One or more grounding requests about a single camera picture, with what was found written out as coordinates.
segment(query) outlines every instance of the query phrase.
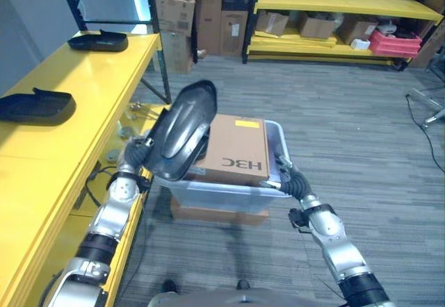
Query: white wall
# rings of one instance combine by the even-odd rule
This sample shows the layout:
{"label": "white wall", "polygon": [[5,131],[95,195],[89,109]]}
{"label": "white wall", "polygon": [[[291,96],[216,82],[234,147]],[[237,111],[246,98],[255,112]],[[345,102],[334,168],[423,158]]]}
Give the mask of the white wall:
{"label": "white wall", "polygon": [[[138,19],[133,0],[82,0],[89,18]],[[66,0],[0,0],[0,94],[78,31]],[[91,25],[130,31],[134,26]]]}
{"label": "white wall", "polygon": [[10,0],[0,0],[0,95],[42,59]]}

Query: black shelf post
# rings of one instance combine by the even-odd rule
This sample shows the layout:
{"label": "black shelf post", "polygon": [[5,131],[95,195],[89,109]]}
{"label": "black shelf post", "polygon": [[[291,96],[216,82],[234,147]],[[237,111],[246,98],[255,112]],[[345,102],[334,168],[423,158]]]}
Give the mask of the black shelf post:
{"label": "black shelf post", "polygon": [[245,30],[244,43],[243,43],[243,64],[248,62],[248,47],[250,45],[250,39],[252,38],[252,34],[255,30],[255,26],[257,25],[258,14],[254,14],[255,4],[258,0],[250,0],[249,4],[249,14],[248,14],[248,25]]}
{"label": "black shelf post", "polygon": [[[76,21],[77,27],[80,31],[87,31],[88,28],[86,24],[145,24],[152,25],[153,32],[155,34],[159,34],[161,37],[161,32],[159,30],[159,20],[158,13],[156,11],[156,1],[148,0],[149,11],[152,19],[149,21],[140,21],[140,20],[110,20],[110,19],[84,19],[81,11],[79,10],[79,2],[80,0],[67,0],[68,6],[70,7],[71,13]],[[159,61],[159,66],[161,68],[162,82],[164,86],[164,95],[155,90],[145,79],[141,79],[140,81],[150,89],[156,96],[158,96],[162,101],[166,103],[172,103],[172,97],[170,94],[170,86],[168,84],[168,76],[167,76],[167,68],[165,66],[164,53],[162,50],[157,51],[157,58]]]}

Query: yellow label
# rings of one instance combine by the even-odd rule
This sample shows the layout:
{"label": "yellow label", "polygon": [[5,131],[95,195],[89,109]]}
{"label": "yellow label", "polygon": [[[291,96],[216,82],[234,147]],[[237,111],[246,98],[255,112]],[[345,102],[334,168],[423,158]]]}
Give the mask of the yellow label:
{"label": "yellow label", "polygon": [[251,121],[241,121],[239,119],[235,120],[236,126],[244,126],[246,128],[259,128],[258,122],[251,122]]}

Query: white container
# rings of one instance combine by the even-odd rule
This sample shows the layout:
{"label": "white container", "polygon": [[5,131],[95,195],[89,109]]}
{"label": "white container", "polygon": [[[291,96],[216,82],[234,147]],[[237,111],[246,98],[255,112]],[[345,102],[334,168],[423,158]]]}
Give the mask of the white container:
{"label": "white container", "polygon": [[356,38],[351,42],[350,47],[356,50],[367,50],[370,44],[371,42],[368,40],[363,41],[359,38]]}
{"label": "white container", "polygon": [[[269,148],[270,180],[280,182],[280,171],[275,158],[281,155],[289,158],[283,129],[277,122],[266,120],[265,123]],[[170,189],[180,205],[186,207],[258,213],[266,209],[274,198],[290,197],[271,188],[187,180],[172,182],[157,179],[162,186]]]}

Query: metal shelving rack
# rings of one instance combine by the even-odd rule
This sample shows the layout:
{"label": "metal shelving rack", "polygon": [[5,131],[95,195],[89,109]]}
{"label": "metal shelving rack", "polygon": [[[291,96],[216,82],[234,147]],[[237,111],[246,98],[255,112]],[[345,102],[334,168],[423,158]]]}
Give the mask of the metal shelving rack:
{"label": "metal shelving rack", "polygon": [[[151,19],[148,21],[141,20],[113,20],[113,19],[84,19],[81,11],[79,10],[80,0],[67,0],[68,6],[70,7],[71,13],[76,21],[77,26],[80,31],[87,31],[87,24],[144,24],[151,25],[153,28],[153,33],[161,35],[159,29],[158,13],[156,11],[156,1],[148,0],[149,11]],[[162,50],[158,50],[157,58],[159,61],[159,66],[161,69],[162,81],[164,86],[164,95],[162,95],[156,88],[148,83],[144,78],[141,78],[140,82],[145,85],[149,90],[151,90],[156,96],[158,96],[165,103],[172,103],[172,97],[170,94],[170,86],[168,84],[167,68],[165,66],[164,53]]]}
{"label": "metal shelving rack", "polygon": [[431,21],[438,25],[443,16],[415,0],[250,0],[248,25],[243,45],[243,63],[251,59],[326,60],[352,63],[393,65],[402,71],[410,58],[375,56],[372,51],[356,51],[344,44],[331,49],[317,47],[290,47],[275,42],[260,44],[253,36],[258,10],[313,10],[369,15],[386,15]]}

